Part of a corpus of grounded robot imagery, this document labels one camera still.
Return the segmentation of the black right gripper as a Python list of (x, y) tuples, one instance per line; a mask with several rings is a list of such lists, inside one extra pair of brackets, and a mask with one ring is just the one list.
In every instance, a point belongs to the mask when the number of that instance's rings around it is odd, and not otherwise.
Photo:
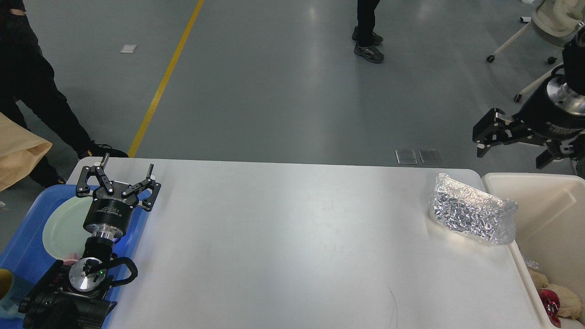
[[(584, 96), (570, 87), (563, 75), (552, 75), (534, 91), (520, 111), (509, 118), (503, 110), (491, 108), (474, 125), (472, 141), (477, 157), (482, 158), (500, 144), (544, 139), (543, 151), (536, 158), (536, 168), (543, 169), (554, 160), (569, 158), (584, 169), (585, 138), (576, 137), (584, 130)], [(576, 137), (568, 146), (561, 141)]]

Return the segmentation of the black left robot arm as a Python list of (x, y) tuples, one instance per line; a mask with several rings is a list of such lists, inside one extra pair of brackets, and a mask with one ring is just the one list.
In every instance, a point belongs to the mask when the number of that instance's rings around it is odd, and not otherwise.
[(75, 244), (81, 251), (55, 260), (21, 298), (17, 311), (25, 329), (100, 329), (117, 306), (113, 290), (138, 277), (132, 256), (146, 223), (139, 216), (153, 210), (162, 185), (154, 164), (133, 185), (111, 180), (108, 159), (80, 171), (72, 199), (88, 201), (88, 207), (55, 231), (64, 234), (62, 242), (73, 242), (68, 229), (82, 229), (82, 242)]

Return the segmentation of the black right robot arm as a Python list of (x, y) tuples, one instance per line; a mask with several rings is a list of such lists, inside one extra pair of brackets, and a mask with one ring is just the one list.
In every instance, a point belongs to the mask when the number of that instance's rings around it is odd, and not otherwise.
[(568, 158), (576, 162), (577, 174), (584, 175), (584, 27), (565, 44), (562, 57), (563, 64), (545, 75), (518, 113), (508, 118), (491, 108), (474, 125), (479, 158), (500, 144), (534, 144), (545, 147), (536, 158), (538, 169)]

